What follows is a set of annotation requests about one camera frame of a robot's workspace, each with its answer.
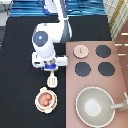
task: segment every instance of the white cup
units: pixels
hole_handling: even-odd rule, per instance
[[[49,101],[48,106],[44,106],[43,105],[43,99],[44,99],[44,95],[47,93],[51,94],[52,99]],[[46,87],[43,87],[40,89],[40,92],[36,96],[35,105],[39,111],[45,112],[48,114],[48,113],[51,113],[55,109],[55,107],[57,105],[57,101],[58,100],[57,100],[56,94],[51,90],[47,90]]]

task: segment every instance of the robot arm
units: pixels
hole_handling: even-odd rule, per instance
[[[66,66],[68,57],[56,57],[53,43],[66,43],[71,39],[72,31],[68,22],[64,0],[54,0],[59,23],[38,24],[32,36],[35,52],[32,53],[32,65],[45,71],[57,70],[58,66]]]

